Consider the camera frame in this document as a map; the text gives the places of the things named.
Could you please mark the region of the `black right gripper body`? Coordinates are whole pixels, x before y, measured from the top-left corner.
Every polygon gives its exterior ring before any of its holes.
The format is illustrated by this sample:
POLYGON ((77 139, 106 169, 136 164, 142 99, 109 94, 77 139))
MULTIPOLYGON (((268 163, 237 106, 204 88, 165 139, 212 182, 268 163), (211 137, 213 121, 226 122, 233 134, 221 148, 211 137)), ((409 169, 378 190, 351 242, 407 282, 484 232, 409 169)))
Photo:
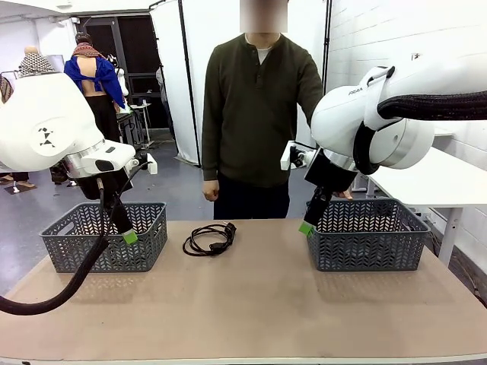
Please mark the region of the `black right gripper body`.
POLYGON ((334 193, 348 190, 357 174, 335 165, 322 150, 319 150, 304 179, 316 187, 324 188, 326 192, 334 193))

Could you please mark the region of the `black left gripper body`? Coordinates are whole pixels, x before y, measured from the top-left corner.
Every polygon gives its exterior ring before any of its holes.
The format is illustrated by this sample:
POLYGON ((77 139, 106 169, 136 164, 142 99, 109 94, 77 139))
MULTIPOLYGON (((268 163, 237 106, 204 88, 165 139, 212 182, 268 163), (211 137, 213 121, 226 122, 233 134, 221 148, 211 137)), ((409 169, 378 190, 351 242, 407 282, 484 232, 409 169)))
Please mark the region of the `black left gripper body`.
POLYGON ((125 191, 132 188, 132 183, 129 181, 129 175, 124 169, 80 178, 75 181, 84 193, 86 199, 98 200, 100 198, 98 180, 101 181, 101 185, 103 186, 103 206, 105 208, 112 208, 116 203, 116 199, 125 191))

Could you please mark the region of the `person's right hand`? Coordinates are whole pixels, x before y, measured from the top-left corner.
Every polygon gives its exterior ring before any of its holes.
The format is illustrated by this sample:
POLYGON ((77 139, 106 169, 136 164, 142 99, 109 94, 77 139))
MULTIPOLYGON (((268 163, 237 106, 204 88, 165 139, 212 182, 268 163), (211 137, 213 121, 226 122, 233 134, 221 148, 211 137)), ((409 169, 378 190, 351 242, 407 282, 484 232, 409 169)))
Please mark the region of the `person's right hand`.
POLYGON ((217 180, 204 181, 202 184, 202 193, 209 202, 215 202, 218 199, 219 183, 217 180))

